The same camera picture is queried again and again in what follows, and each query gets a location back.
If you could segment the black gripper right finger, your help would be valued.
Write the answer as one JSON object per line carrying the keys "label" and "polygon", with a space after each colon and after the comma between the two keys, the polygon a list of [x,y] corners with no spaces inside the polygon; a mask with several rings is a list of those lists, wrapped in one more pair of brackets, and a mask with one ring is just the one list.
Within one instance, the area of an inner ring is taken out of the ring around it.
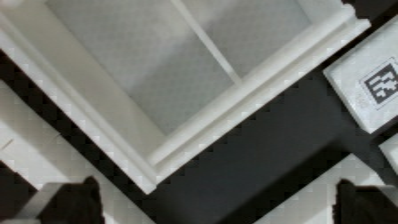
{"label": "black gripper right finger", "polygon": [[398,188],[392,185],[336,184],[334,224],[398,224]]}

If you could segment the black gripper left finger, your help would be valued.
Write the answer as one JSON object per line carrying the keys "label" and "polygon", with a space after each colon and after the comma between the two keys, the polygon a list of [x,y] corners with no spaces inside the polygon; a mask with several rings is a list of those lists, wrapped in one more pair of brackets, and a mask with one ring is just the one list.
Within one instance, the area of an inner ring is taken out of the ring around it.
{"label": "black gripper left finger", "polygon": [[62,185],[39,213],[41,224],[105,224],[99,183],[92,176]]}

